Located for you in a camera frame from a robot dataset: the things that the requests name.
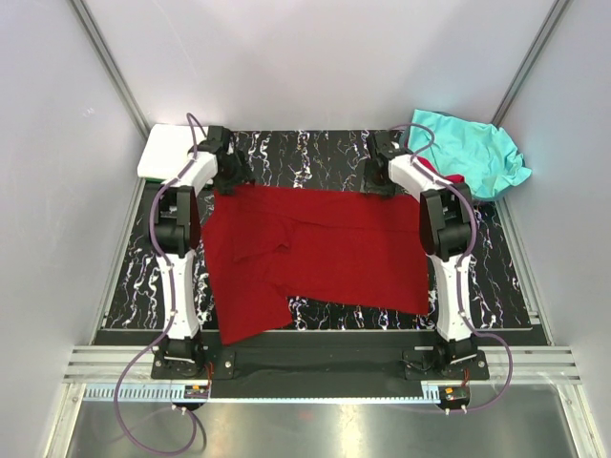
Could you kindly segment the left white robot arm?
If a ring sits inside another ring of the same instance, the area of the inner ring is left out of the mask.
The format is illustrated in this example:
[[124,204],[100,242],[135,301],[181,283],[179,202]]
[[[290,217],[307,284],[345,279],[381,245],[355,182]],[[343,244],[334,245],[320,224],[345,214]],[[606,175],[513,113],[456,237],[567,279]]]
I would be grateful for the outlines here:
[[145,181],[142,231],[155,252],[162,281],[165,322],[152,350],[155,379],[198,377],[206,355],[194,300],[193,264],[200,245],[197,197],[207,186],[223,195],[254,177],[233,133],[157,124],[137,166]]

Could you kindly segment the red t shirt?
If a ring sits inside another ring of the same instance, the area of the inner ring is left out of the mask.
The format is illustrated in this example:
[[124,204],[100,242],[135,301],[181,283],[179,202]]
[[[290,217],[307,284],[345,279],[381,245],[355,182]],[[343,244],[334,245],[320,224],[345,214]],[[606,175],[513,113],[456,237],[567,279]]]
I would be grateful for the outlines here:
[[291,297],[429,311],[419,204],[410,196],[242,185],[201,227],[221,342],[292,320]]

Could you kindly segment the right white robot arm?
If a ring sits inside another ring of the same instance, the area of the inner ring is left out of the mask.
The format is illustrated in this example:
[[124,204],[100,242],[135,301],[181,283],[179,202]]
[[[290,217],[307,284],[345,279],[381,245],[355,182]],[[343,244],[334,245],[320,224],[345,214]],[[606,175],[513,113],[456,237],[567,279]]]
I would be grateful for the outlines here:
[[471,190],[442,177],[417,154],[402,152],[388,132],[370,133],[366,143],[362,191],[392,197],[401,187],[416,198],[419,238],[436,281],[437,341],[420,362],[406,366],[454,378],[477,355],[469,311],[468,271],[476,240]]

